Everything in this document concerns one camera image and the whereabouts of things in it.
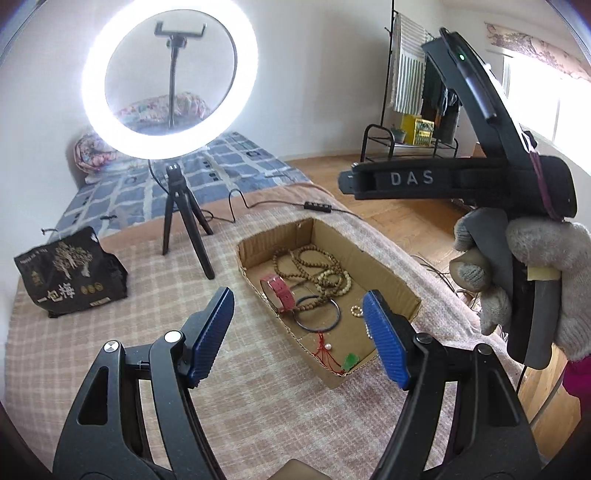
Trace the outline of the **pink sleeve forearm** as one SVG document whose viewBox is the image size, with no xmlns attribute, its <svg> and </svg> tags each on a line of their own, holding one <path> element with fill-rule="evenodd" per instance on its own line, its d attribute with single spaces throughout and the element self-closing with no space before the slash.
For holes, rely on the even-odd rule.
<svg viewBox="0 0 591 480">
<path fill-rule="evenodd" d="M 576 397 L 582 412 L 590 409 L 591 403 L 591 356 L 580 361 L 569 361 L 565 367 L 563 386 L 567 393 Z"/>
</svg>

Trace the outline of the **right hand in grey glove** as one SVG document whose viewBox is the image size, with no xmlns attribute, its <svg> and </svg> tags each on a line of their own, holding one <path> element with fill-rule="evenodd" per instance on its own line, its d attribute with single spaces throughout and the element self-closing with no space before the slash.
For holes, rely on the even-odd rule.
<svg viewBox="0 0 591 480">
<path fill-rule="evenodd" d="M 455 225 L 460 286 L 481 298 L 480 329 L 502 328 L 517 362 L 542 370 L 557 346 L 571 362 L 590 355 L 590 233 L 579 223 L 514 220 L 481 208 Z"/>
</svg>

